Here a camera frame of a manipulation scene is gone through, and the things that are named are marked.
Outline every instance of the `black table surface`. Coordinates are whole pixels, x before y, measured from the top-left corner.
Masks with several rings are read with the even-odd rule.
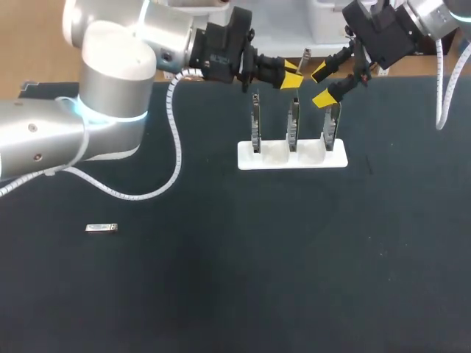
[[[323,112],[300,91],[302,138]],[[0,199],[0,352],[469,352],[471,81],[437,132],[433,78],[377,79],[344,101],[346,169],[239,171],[250,96],[184,83],[176,185],[124,202],[67,173]],[[263,137],[293,93],[260,89]],[[145,193],[174,167],[156,84],[135,156],[80,168]],[[42,84],[23,96],[74,96]],[[115,235],[86,224],[118,223]]]

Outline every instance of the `white cable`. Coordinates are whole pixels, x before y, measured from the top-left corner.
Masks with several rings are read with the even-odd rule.
[[[202,72],[200,70],[196,70],[193,68],[188,69],[188,70],[183,70],[181,73],[176,75],[175,78],[170,82],[170,85],[166,94],[167,118],[169,120],[170,130],[174,137],[174,143],[175,143],[175,169],[170,179],[163,187],[159,188],[156,191],[152,191],[151,193],[146,193],[144,195],[127,195],[125,193],[119,193],[118,191],[109,188],[108,186],[102,184],[98,180],[94,179],[90,175],[86,174],[85,172],[77,168],[69,167],[69,168],[63,169],[62,171],[67,171],[68,173],[74,174],[78,176],[79,178],[84,179],[86,182],[89,182],[90,184],[100,189],[104,193],[107,193],[108,195],[116,197],[117,199],[123,199],[127,201],[143,201],[147,199],[152,199],[156,196],[159,196],[165,193],[175,183],[175,181],[178,178],[178,175],[180,174],[180,170],[182,168],[182,147],[180,143],[180,136],[178,135],[177,125],[175,124],[175,119],[174,119],[173,96],[174,96],[175,88],[178,82],[180,82],[182,79],[184,79],[187,76],[203,77]],[[40,175],[43,175],[46,172],[47,171],[37,171],[35,173],[23,175],[22,177],[4,186],[3,188],[0,188],[0,197],[12,192],[13,190],[25,184],[26,182],[33,180],[34,178],[39,177]]]
[[[26,184],[30,180],[33,180],[35,177],[39,177],[42,174],[44,174],[43,171],[36,171],[35,173],[23,175],[17,178],[17,180],[11,182],[8,185],[5,185],[3,188],[0,188],[0,197],[5,196],[8,193],[11,193],[16,188],[22,186],[23,184]]]
[[[143,201],[147,199],[152,199],[156,196],[159,196],[165,193],[175,183],[175,181],[178,178],[178,175],[180,174],[180,170],[182,168],[182,147],[180,144],[180,136],[178,135],[177,125],[175,124],[175,119],[174,119],[173,96],[174,96],[174,91],[178,82],[180,82],[183,78],[187,76],[202,77],[203,75],[200,70],[196,70],[193,68],[188,69],[188,70],[183,70],[181,73],[176,75],[175,78],[170,82],[169,89],[167,90],[166,110],[167,110],[167,118],[169,120],[171,133],[173,134],[173,137],[174,137],[176,162],[175,162],[174,173],[171,175],[170,179],[163,187],[151,193],[146,193],[144,195],[127,195],[125,193],[119,193],[118,191],[109,188],[108,186],[102,184],[98,180],[94,179],[93,177],[89,176],[88,174],[86,174],[85,172],[77,168],[70,167],[70,168],[64,169],[64,171],[67,171],[71,174],[74,174],[84,179],[86,182],[89,182],[90,184],[100,189],[104,193],[107,193],[108,195],[116,197],[117,199],[123,199],[127,201]]]
[[[435,42],[436,45],[436,126],[439,125],[440,119],[442,118],[442,105],[443,105],[443,45],[442,41],[438,40]]]
[[[439,119],[436,122],[437,130],[443,129],[443,127],[447,123],[448,113],[450,112],[450,105],[453,99],[453,93],[455,92],[456,83],[458,82],[461,72],[463,71],[463,67],[470,58],[470,56],[471,44],[469,44],[468,47],[466,47],[466,49],[463,51],[463,54],[458,59],[458,62],[456,63],[455,68],[453,69],[453,73],[451,74],[450,81],[448,82],[447,92],[445,93],[445,99],[443,100],[443,109],[441,110],[441,112],[437,112],[437,116],[438,114],[440,115]]]

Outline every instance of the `small metal object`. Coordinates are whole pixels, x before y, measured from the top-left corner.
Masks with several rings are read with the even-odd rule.
[[[311,59],[311,50],[306,48],[304,49],[304,53],[302,53],[300,64],[297,66],[297,70],[296,70],[297,74],[301,74],[301,71],[309,63],[310,59]]]
[[[118,224],[87,224],[85,231],[91,234],[114,233],[118,231]]]
[[[287,138],[290,152],[297,151],[297,140],[300,135],[300,98],[299,96],[293,98],[288,112],[288,129]]]
[[[29,86],[38,86],[38,85],[39,83],[34,82],[34,81],[25,81],[21,84],[20,89],[21,89],[21,92],[25,92]]]
[[[262,135],[260,121],[260,96],[252,95],[252,146],[254,153],[261,153]]]
[[[333,151],[341,115],[341,104],[332,104],[325,110],[324,143],[326,151]]]

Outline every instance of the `wooden surface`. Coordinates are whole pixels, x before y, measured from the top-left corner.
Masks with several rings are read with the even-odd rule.
[[[71,48],[62,36],[63,0],[0,1],[0,99],[18,95],[21,83],[77,81],[80,53]],[[453,50],[446,60],[450,73],[457,60]],[[306,73],[321,63],[315,59]],[[346,64],[335,77],[351,72]],[[407,57],[391,68],[392,76],[424,76],[436,74],[435,57]],[[163,79],[161,73],[157,79]]]

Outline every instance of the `white holder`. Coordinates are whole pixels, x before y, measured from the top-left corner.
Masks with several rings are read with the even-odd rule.
[[[348,165],[344,141],[336,139],[333,151],[326,151],[324,136],[298,140],[297,152],[290,152],[287,140],[261,141],[261,153],[254,153],[252,141],[238,143],[238,168],[262,169],[345,168]]]

